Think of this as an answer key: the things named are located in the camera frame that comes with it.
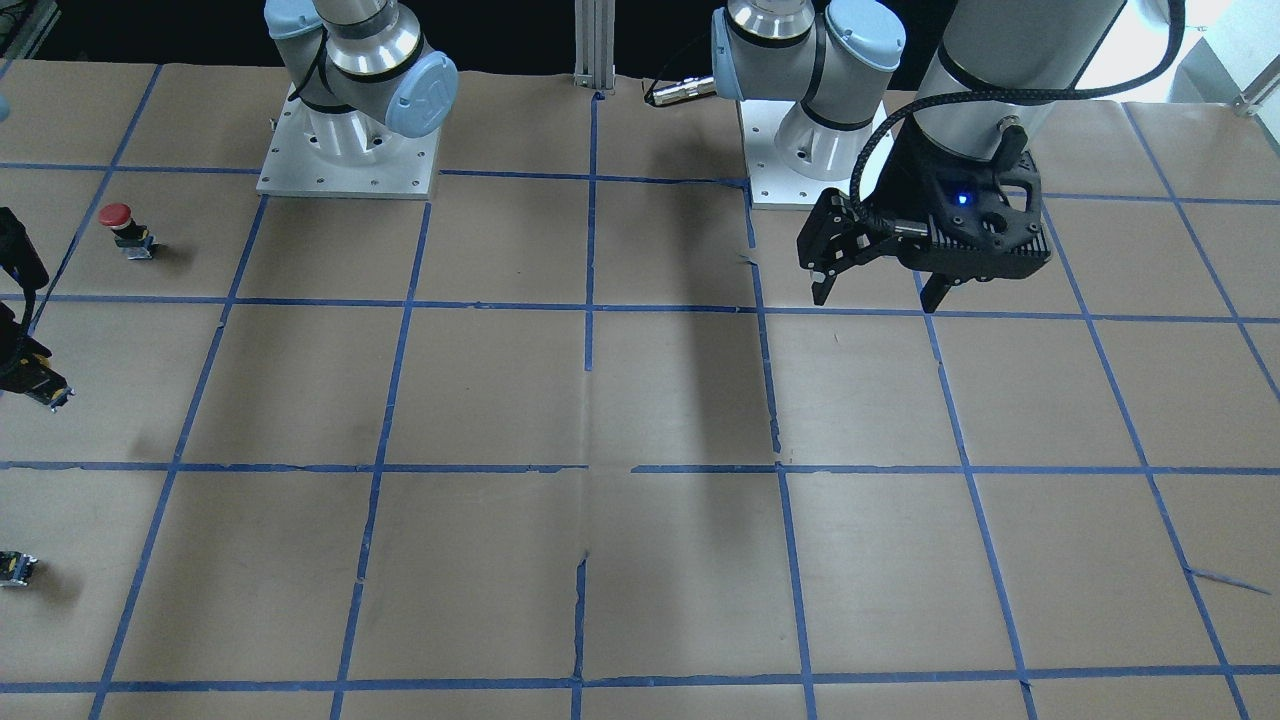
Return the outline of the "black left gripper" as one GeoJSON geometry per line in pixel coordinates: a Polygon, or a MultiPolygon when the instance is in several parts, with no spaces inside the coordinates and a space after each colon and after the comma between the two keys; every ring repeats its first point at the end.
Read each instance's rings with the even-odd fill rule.
{"type": "MultiPolygon", "coordinates": [[[[906,206],[906,169],[897,143],[899,137],[869,197],[827,188],[799,232],[797,264],[812,274],[812,301],[815,306],[827,304],[836,278],[847,269],[883,256],[900,261],[915,242],[928,240],[925,220],[902,214],[906,206]]],[[[993,155],[995,150],[987,158],[968,159],[988,160],[993,155]]],[[[931,273],[920,290],[922,311],[936,313],[950,290],[965,283],[963,277],[931,273]]]]}

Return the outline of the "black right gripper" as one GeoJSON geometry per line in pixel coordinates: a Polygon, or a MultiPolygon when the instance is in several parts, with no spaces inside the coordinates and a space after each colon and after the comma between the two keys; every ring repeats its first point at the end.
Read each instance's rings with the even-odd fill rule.
{"type": "Polygon", "coordinates": [[[28,393],[42,382],[41,372],[26,369],[23,364],[41,357],[47,365],[51,351],[38,341],[31,340],[20,328],[17,315],[6,305],[1,306],[1,389],[5,392],[28,393]]]}

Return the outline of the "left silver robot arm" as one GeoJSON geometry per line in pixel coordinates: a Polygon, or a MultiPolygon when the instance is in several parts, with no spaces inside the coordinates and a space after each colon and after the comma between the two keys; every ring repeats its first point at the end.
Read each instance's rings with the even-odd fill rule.
{"type": "Polygon", "coordinates": [[[1185,5],[1167,4],[1152,70],[1094,88],[1079,82],[1120,1],[959,1],[915,99],[876,122],[908,33],[878,1],[728,1],[710,23],[717,92],[786,101],[778,149],[826,181],[797,240],[797,264],[824,305],[837,277],[878,258],[925,274],[934,311],[970,281],[1021,281],[1052,249],[1030,140],[1055,104],[1140,87],[1172,67],[1185,5]]]}

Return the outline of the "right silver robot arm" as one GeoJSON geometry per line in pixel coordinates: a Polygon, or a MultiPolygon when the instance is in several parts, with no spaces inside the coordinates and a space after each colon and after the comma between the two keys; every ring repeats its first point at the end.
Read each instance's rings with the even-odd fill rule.
{"type": "MultiPolygon", "coordinates": [[[[335,196],[416,197],[412,181],[431,165],[439,129],[454,106],[460,72],[425,38],[419,18],[397,1],[269,1],[271,40],[292,77],[273,137],[262,188],[298,195],[306,179],[333,179],[335,196]]],[[[731,1],[712,20],[710,77],[660,88],[662,108],[705,94],[787,110],[785,129],[813,129],[837,146],[835,165],[792,172],[858,197],[881,140],[911,115],[940,117],[946,102],[972,100],[942,86],[947,56],[934,59],[915,100],[882,117],[881,96],[905,36],[899,19],[869,1],[731,1]]]]}

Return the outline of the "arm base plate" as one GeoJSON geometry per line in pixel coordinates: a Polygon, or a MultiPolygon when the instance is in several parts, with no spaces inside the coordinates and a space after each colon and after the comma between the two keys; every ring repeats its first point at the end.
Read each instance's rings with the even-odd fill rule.
{"type": "Polygon", "coordinates": [[[859,152],[887,113],[879,102],[870,122],[854,131],[819,126],[790,101],[748,100],[739,115],[753,205],[806,211],[822,191],[849,190],[859,152]]]}
{"type": "Polygon", "coordinates": [[[321,113],[288,99],[256,190],[273,197],[429,200],[442,128],[407,138],[360,111],[321,113]]]}

